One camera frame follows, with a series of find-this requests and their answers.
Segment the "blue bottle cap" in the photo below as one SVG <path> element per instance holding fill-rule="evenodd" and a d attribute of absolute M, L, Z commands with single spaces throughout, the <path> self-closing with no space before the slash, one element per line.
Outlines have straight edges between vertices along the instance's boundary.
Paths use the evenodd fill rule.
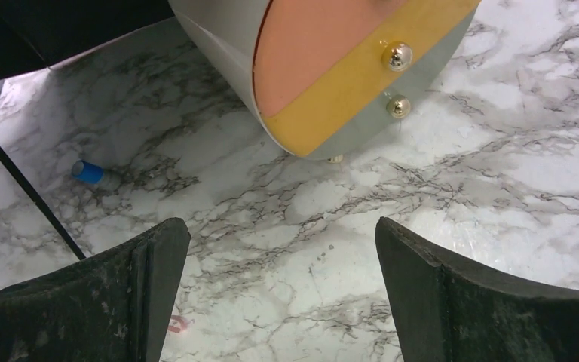
<path fill-rule="evenodd" d="M 72 166 L 72 176 L 84 183 L 96 184 L 103 178 L 103 169 L 95 164 L 80 160 Z"/>

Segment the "small white wheel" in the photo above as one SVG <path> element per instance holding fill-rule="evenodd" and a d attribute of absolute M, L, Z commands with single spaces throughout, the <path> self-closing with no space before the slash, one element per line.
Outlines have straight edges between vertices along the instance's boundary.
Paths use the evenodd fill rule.
<path fill-rule="evenodd" d="M 341 162 L 343 162 L 343 155 L 327 158 L 327 162 L 329 162 L 330 164 L 340 164 Z"/>

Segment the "yellow stripe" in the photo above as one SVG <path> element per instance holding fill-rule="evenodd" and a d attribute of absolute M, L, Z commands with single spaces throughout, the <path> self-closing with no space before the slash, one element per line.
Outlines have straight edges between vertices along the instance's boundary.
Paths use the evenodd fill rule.
<path fill-rule="evenodd" d="M 381 63 L 389 43 L 407 43 L 414 51 L 415 62 L 478 3 L 479 0 L 408 0 L 289 105 L 276 115 L 263 118 L 268 131 L 294 155 L 309 155 L 402 75 L 386 70 Z"/>

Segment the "black pole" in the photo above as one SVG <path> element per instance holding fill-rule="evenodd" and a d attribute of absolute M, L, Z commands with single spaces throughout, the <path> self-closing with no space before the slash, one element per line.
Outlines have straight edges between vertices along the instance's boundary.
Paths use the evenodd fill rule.
<path fill-rule="evenodd" d="M 61 235 L 61 238 L 68 244 L 70 250 L 76 255 L 79 260 L 85 259 L 85 254 L 78 248 L 78 245 L 69 236 L 67 230 L 63 228 L 61 222 L 52 213 L 50 207 L 43 201 L 43 198 L 38 194 L 34 187 L 29 183 L 28 179 L 21 173 L 19 168 L 12 162 L 8 154 L 0 146 L 0 162 L 3 164 L 6 170 L 12 175 L 15 181 L 21 186 L 23 191 L 32 199 L 32 202 L 38 207 L 38 209 L 45 215 L 47 220 L 52 224 L 55 230 Z"/>

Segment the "white marble surface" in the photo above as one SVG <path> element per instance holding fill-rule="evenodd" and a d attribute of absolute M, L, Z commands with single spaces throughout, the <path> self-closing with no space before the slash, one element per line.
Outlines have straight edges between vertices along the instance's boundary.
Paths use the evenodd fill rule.
<path fill-rule="evenodd" d="M 402 360 L 380 216 L 579 289 L 579 0 L 485 0 L 427 101 L 342 164 L 282 153 L 174 21 L 8 80 L 0 143 L 88 255 L 188 223 L 162 361 Z M 123 186 L 71 179 L 80 156 Z M 74 261 L 0 165 L 0 289 Z"/>

